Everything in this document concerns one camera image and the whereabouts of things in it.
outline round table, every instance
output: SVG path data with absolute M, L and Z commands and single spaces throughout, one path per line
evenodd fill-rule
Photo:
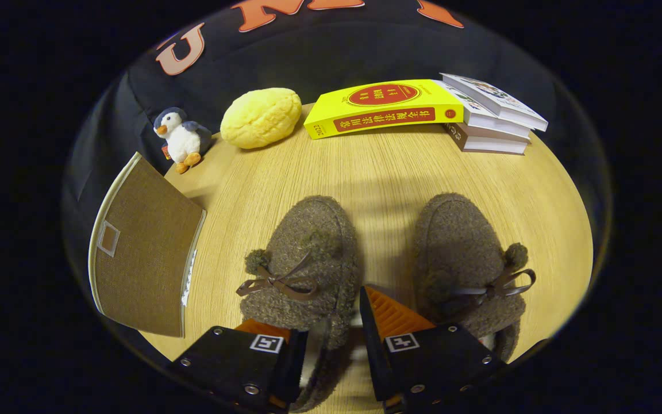
M 312 140 L 302 126 L 291 136 L 245 150 L 221 140 L 202 163 L 165 178 L 202 206 L 201 230 L 184 319 L 186 336 L 141 332 L 173 360 L 213 325 L 241 323 L 236 288 L 250 275 L 244 256 L 264 248 L 284 214 L 299 200 L 331 196 L 357 230 L 363 283 L 415 309 L 413 226 L 431 197 L 457 192 L 489 220 L 502 246 L 522 242 L 538 281 L 526 301 L 512 359 L 567 321 L 589 285 L 591 228 L 572 179 L 538 138 L 525 156 L 461 152 L 441 125 L 405 125 Z M 517 283 L 526 283 L 526 276 Z M 313 412 L 378 413 L 357 315 L 349 366 L 333 395 Z

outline penguin foot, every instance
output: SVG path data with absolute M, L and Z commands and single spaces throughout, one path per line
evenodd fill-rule
M 199 153 L 197 153 L 197 152 L 191 152 L 191 153 L 186 157 L 186 160 L 184 160 L 184 163 L 185 163 L 187 166 L 192 167 L 192 166 L 196 165 L 200 160 L 201 160 L 201 155 L 200 155 Z
M 175 163 L 175 170 L 178 174 L 185 173 L 188 170 L 186 163 Z

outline brown book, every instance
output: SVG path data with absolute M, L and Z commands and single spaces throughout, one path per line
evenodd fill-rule
M 184 336 L 184 301 L 206 212 L 139 153 L 97 215 L 88 252 L 99 312 L 127 327 Z
M 492 129 L 473 128 L 467 124 L 449 122 L 444 129 L 463 152 L 494 152 L 498 154 L 525 154 L 530 139 L 513 136 Z

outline book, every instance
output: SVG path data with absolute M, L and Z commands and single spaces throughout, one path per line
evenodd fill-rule
M 530 127 L 518 124 L 517 122 L 503 120 L 495 115 L 492 111 L 485 108 L 480 103 L 471 99 L 470 96 L 462 91 L 459 91 L 446 82 L 437 80 L 441 87 L 454 94 L 464 107 L 464 123 L 471 127 L 492 129 L 492 131 L 499 131 L 504 133 L 513 134 L 522 138 L 528 138 L 530 134 Z
M 528 105 L 496 86 L 464 76 L 445 73 L 441 73 L 441 75 L 444 77 L 444 82 L 465 92 L 503 120 L 514 121 L 532 129 L 539 129 L 539 131 L 545 131 L 548 127 L 548 121 L 538 115 L 535 110 L 531 110 Z
M 444 129 L 463 152 L 497 152 L 523 155 L 530 141 L 520 137 L 515 137 L 517 139 L 504 139 L 502 136 L 494 138 L 488 136 L 490 132 L 488 129 L 471 128 L 467 124 L 456 122 L 444 124 Z
M 99 312 L 127 327 L 184 336 L 184 306 L 206 212 L 136 152 L 94 223 L 88 277 Z
M 463 121 L 463 105 L 432 79 L 398 80 L 321 94 L 303 125 L 312 139 L 392 125 Z

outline yellow book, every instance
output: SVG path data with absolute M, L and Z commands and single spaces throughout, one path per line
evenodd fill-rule
M 463 122 L 463 104 L 442 82 L 396 80 L 347 87 L 318 97 L 304 126 L 310 138 L 393 125 Z

